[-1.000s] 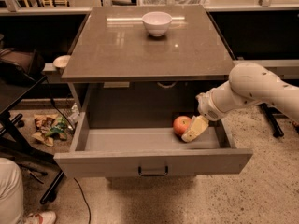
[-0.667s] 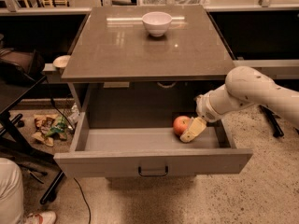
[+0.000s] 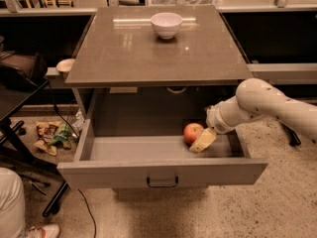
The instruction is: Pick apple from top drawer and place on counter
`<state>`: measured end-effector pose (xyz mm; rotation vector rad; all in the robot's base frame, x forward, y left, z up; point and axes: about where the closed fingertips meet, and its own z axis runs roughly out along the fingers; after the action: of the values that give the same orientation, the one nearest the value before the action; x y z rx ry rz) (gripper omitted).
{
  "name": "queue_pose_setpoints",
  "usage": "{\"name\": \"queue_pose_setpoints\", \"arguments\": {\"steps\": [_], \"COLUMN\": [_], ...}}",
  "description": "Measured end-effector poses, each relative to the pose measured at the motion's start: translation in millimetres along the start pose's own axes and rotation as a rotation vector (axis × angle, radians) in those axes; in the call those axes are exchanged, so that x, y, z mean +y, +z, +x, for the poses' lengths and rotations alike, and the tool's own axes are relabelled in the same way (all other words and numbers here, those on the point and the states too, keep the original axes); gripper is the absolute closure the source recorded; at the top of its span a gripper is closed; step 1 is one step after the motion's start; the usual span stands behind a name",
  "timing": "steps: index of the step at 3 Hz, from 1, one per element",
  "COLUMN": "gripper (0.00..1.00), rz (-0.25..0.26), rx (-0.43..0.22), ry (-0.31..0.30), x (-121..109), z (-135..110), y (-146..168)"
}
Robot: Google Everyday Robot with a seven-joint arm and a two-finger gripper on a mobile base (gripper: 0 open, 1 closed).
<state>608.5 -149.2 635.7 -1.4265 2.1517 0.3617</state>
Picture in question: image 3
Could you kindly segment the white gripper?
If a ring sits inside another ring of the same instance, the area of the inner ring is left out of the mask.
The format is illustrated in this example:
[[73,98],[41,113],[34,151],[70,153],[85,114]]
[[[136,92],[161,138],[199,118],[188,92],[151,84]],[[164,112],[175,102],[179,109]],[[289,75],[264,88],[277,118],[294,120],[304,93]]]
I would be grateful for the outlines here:
[[205,111],[209,128],[203,129],[190,146],[189,151],[194,154],[206,150],[216,140],[217,134],[226,134],[245,121],[245,111],[238,104],[236,97],[210,105]]

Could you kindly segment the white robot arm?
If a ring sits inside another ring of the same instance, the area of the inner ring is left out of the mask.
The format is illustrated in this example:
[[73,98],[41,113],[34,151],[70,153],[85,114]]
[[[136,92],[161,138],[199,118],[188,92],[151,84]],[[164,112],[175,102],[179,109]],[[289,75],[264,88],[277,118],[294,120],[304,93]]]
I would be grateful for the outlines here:
[[237,126],[272,117],[286,127],[317,143],[317,107],[286,96],[258,78],[239,84],[236,94],[206,108],[207,128],[198,132],[189,151],[198,154],[207,149],[218,135],[227,134]]

